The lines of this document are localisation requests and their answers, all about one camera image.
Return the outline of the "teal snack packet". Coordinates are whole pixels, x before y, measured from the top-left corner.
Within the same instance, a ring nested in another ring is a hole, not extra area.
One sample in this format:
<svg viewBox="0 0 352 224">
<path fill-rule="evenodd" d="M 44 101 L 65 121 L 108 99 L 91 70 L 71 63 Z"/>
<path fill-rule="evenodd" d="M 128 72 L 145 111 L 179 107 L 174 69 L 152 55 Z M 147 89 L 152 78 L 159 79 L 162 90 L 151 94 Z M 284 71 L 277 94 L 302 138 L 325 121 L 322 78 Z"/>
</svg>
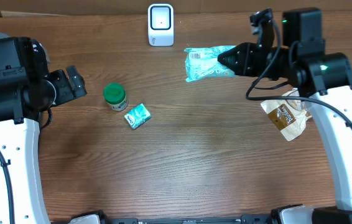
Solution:
<svg viewBox="0 0 352 224">
<path fill-rule="evenodd" d="M 209 48 L 186 48 L 186 82 L 204 78 L 235 77 L 234 72 L 218 61 L 218 55 L 234 48 L 234 45 L 221 45 Z"/>
</svg>

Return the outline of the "small teal tissue pack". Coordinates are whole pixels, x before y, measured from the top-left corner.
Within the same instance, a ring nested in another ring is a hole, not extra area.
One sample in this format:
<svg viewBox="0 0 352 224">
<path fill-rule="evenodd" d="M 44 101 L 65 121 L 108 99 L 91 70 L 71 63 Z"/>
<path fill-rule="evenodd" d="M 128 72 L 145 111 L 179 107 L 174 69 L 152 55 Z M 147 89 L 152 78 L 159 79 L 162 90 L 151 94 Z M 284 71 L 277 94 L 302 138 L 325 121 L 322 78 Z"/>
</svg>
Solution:
<svg viewBox="0 0 352 224">
<path fill-rule="evenodd" d="M 126 113 L 124 118 L 132 129 L 136 129 L 151 119 L 151 112 L 141 103 Z"/>
</svg>

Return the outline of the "green lid white jar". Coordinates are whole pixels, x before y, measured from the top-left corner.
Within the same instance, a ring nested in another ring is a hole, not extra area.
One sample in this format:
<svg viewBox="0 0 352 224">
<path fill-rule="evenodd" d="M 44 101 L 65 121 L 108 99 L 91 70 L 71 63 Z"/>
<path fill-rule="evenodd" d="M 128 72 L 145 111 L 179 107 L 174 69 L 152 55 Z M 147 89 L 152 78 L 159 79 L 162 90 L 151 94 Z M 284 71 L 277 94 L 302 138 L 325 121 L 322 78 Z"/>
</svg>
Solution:
<svg viewBox="0 0 352 224">
<path fill-rule="evenodd" d="M 122 111 L 128 106 L 127 94 L 124 87 L 118 83 L 110 83 L 103 90 L 103 97 L 114 111 Z"/>
</svg>

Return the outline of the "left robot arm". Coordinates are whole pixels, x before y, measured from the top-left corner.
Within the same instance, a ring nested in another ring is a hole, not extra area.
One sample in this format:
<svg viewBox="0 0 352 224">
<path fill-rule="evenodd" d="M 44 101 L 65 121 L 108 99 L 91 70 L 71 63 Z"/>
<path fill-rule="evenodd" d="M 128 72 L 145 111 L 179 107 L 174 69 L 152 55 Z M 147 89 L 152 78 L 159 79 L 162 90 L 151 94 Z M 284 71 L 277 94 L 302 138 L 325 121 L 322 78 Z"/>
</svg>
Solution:
<svg viewBox="0 0 352 224">
<path fill-rule="evenodd" d="M 48 223 L 39 171 L 40 116 L 86 95 L 74 66 L 51 72 L 35 39 L 0 33 L 0 223 Z"/>
</svg>

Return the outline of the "beige brown snack pouch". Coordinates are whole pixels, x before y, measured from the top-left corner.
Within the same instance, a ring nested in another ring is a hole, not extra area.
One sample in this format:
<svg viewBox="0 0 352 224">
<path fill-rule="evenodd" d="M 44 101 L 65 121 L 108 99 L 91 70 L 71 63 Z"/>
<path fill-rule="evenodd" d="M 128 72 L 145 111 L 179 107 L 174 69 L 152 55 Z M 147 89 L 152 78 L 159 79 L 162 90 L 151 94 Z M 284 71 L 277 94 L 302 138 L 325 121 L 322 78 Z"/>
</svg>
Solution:
<svg viewBox="0 0 352 224">
<path fill-rule="evenodd" d="M 261 106 L 287 141 L 299 137 L 312 117 L 300 100 L 266 100 Z"/>
</svg>

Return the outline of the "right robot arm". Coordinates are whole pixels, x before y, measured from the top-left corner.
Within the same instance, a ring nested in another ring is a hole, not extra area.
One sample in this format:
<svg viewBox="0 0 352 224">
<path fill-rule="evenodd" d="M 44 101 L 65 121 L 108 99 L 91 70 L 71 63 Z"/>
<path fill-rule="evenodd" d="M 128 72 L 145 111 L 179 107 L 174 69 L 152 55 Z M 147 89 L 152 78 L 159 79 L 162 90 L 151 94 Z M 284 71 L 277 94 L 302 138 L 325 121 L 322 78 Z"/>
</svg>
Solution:
<svg viewBox="0 0 352 224">
<path fill-rule="evenodd" d="M 285 11 L 281 24 L 271 9 L 250 17 L 256 43 L 244 42 L 218 56 L 236 75 L 263 78 L 298 90 L 320 133 L 335 187 L 335 204 L 273 209 L 268 223 L 352 223 L 352 66 L 343 53 L 327 54 L 322 12 L 310 7 Z"/>
</svg>

